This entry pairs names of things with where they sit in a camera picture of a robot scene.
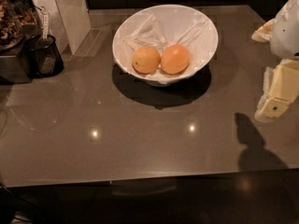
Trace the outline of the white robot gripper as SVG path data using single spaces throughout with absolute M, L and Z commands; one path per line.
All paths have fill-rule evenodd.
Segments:
M 299 0 L 288 0 L 275 19 L 259 27 L 251 39 L 270 41 L 272 53 L 283 59 L 263 74 L 263 95 L 255 119 L 268 123 L 280 118 L 299 96 L 299 62 L 294 61 L 299 59 Z

